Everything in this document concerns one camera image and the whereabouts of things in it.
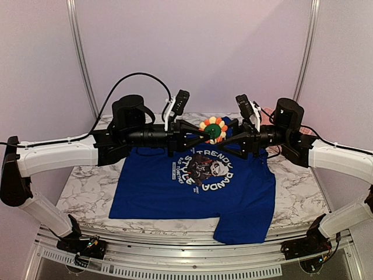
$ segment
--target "white wall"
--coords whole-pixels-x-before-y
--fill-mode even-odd
[[[0,141],[84,133],[93,122],[73,46],[66,1],[0,1]],[[0,146],[0,158],[4,148]],[[56,202],[70,169],[34,176]],[[0,279],[21,279],[39,223],[0,203]]]
[[[321,1],[301,95],[305,123],[323,137],[373,150],[373,2]],[[333,209],[367,195],[369,185],[318,170]],[[367,279],[373,275],[373,222],[351,229]]]
[[[119,78],[143,71],[173,94],[188,90],[189,112],[238,111],[234,97],[242,93],[262,106],[292,97],[310,8],[310,0],[76,2],[98,104]],[[154,112],[167,97],[157,82],[135,77],[112,101],[130,93],[143,95]]]

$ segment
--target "shirt sleeve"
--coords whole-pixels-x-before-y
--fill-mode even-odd
[[[214,239],[229,245],[263,243],[275,211],[275,198],[253,207],[224,213],[214,233]]]

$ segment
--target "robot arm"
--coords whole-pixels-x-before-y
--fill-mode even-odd
[[[133,147],[167,148],[168,155],[182,152],[210,139],[198,127],[176,120],[188,101],[181,90],[169,106],[166,124],[153,124],[154,114],[143,105],[141,96],[125,96],[113,103],[113,120],[107,129],[88,135],[48,142],[19,142],[8,139],[0,185],[0,199],[18,207],[46,225],[61,240],[57,247],[72,253],[82,252],[87,242],[81,240],[79,225],[73,216],[61,212],[36,188],[31,191],[31,176],[47,170],[72,166],[105,166],[129,156]],[[145,113],[152,122],[145,124]],[[103,258],[106,243],[96,239],[89,257]]]
[[[360,178],[373,185],[373,156],[330,146],[320,140],[312,144],[309,166],[330,169]],[[372,197],[361,197],[327,214],[320,222],[319,231],[325,237],[348,229],[366,219],[373,219]]]
[[[254,109],[259,106],[249,102],[246,95],[237,96],[236,100],[242,124],[234,120],[229,125],[233,136],[220,143],[219,149],[245,159],[249,153],[258,156],[260,148],[280,145],[281,154],[295,165],[334,170],[373,185],[373,153],[302,134],[304,110],[294,100],[279,99],[270,116],[273,125],[261,125],[260,130],[252,121],[258,120]],[[373,188],[368,197],[358,198],[337,211],[318,217],[305,238],[286,241],[281,250],[287,259],[320,253],[327,246],[331,247],[331,237],[367,219],[373,219]]]

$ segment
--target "marble table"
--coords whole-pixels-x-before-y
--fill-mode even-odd
[[[182,118],[198,125],[210,116],[241,118],[239,114],[186,113]],[[111,120],[102,118],[97,129],[105,128]],[[74,167],[57,203],[62,211],[72,214],[85,227],[105,229],[114,233],[143,233],[172,236],[205,235],[212,238],[219,218],[188,220],[109,219],[115,189],[124,160],[104,167]],[[310,171],[295,166],[282,156],[268,160],[276,176],[276,206],[270,232],[291,231],[294,227],[308,226],[327,213],[323,195]]]

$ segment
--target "panda graphic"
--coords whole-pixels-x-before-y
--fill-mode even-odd
[[[229,172],[226,166],[220,160],[214,160],[200,154],[193,155],[187,167],[187,172],[197,186],[202,186],[202,181],[213,177],[225,177]]]

